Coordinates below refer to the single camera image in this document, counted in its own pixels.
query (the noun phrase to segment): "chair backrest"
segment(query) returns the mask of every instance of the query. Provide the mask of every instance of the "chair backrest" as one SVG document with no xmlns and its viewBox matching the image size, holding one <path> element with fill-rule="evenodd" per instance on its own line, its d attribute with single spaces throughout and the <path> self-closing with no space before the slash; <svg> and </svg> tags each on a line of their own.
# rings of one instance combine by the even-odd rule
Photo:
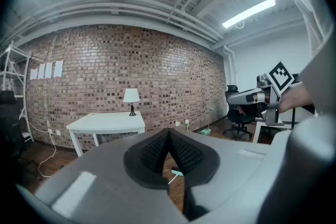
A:
<svg viewBox="0 0 336 224">
<path fill-rule="evenodd" d="M 235 85 L 228 85 L 227 86 L 227 91 L 225 92 L 226 100 L 230 95 L 235 94 L 235 93 L 239 93 L 238 87 L 235 86 Z M 227 118 L 230 121 L 235 122 L 237 117 L 239 116 L 239 111 L 237 110 L 238 106 L 237 105 L 232 105 L 232 104 L 229 104 L 229 103 L 227 103 L 227 104 L 229 106 L 229 111 L 227 113 Z"/>
<path fill-rule="evenodd" d="M 239 91 L 238 91 L 238 87 L 235 86 L 235 85 L 228 85 L 228 86 L 227 86 L 227 91 L 225 92 L 225 98 L 226 98 L 226 100 L 227 100 L 227 98 L 228 98 L 230 95 L 235 94 L 235 93 L 239 93 Z M 228 105 L 229 105 L 229 108 L 237 108 L 236 105 L 230 105 L 229 103 L 228 103 Z"/>
<path fill-rule="evenodd" d="M 19 126 L 20 109 L 13 91 L 0 92 L 0 144 L 9 159 L 17 160 L 25 149 Z"/>
</svg>

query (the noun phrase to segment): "black office chair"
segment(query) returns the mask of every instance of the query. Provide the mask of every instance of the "black office chair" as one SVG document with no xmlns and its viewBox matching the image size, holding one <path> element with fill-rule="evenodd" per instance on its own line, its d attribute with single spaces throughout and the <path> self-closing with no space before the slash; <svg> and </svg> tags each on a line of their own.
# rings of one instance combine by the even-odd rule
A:
<svg viewBox="0 0 336 224">
<path fill-rule="evenodd" d="M 26 169 L 28 165 L 37 163 L 27 161 L 21 157 L 23 151 L 26 150 L 25 140 L 22 136 L 19 126 L 20 108 L 13 91 L 0 92 L 0 151 L 3 158 L 7 159 L 9 169 L 14 176 L 14 180 L 22 183 L 25 176 L 33 176 L 35 179 L 40 179 L 37 174 L 34 174 Z"/>
<path fill-rule="evenodd" d="M 227 91 L 225 92 L 225 97 L 226 99 L 235 93 L 238 93 L 238 87 L 235 85 L 228 85 L 227 86 Z M 255 120 L 255 117 L 253 116 L 246 116 L 243 114 L 240 114 L 239 110 L 237 109 L 236 105 L 230 105 L 229 106 L 229 111 L 227 113 L 227 118 L 232 122 L 238 124 L 238 126 L 232 125 L 230 129 L 226 129 L 223 134 L 225 134 L 227 131 L 231 131 L 233 134 L 233 137 L 236 141 L 239 140 L 241 137 L 239 136 L 239 133 L 247 133 L 249 134 L 249 138 L 252 138 L 252 134 L 247 131 L 247 127 L 245 127 L 245 124 L 249 124 Z"/>
</svg>

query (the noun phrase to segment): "lamp shade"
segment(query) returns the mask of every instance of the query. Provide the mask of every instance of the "lamp shade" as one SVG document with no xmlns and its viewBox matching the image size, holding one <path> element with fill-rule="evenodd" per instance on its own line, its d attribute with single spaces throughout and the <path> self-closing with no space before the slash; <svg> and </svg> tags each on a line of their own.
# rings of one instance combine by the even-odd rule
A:
<svg viewBox="0 0 336 224">
<path fill-rule="evenodd" d="M 137 89 L 126 89 L 124 95 L 124 103 L 139 102 L 139 94 Z"/>
</svg>

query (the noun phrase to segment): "green object on floor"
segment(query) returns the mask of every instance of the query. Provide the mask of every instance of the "green object on floor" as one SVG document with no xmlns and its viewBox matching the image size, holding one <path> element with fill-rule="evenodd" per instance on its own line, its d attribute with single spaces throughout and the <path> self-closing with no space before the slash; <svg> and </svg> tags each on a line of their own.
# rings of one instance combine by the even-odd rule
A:
<svg viewBox="0 0 336 224">
<path fill-rule="evenodd" d="M 172 174 L 178 175 L 178 176 L 184 176 L 181 171 L 172 170 Z"/>
<path fill-rule="evenodd" d="M 211 133 L 211 129 L 209 129 L 209 128 L 203 129 L 203 130 L 199 131 L 198 133 L 203 134 L 203 135 L 209 135 Z"/>
</svg>

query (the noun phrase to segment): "lamp base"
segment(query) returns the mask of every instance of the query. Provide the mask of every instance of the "lamp base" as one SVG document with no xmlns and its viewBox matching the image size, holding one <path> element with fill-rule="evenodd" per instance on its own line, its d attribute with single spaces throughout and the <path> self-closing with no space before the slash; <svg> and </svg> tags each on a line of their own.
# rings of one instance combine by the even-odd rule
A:
<svg viewBox="0 0 336 224">
<path fill-rule="evenodd" d="M 134 106 L 131 105 L 131 113 L 129 116 L 136 116 L 135 112 L 134 112 Z"/>
</svg>

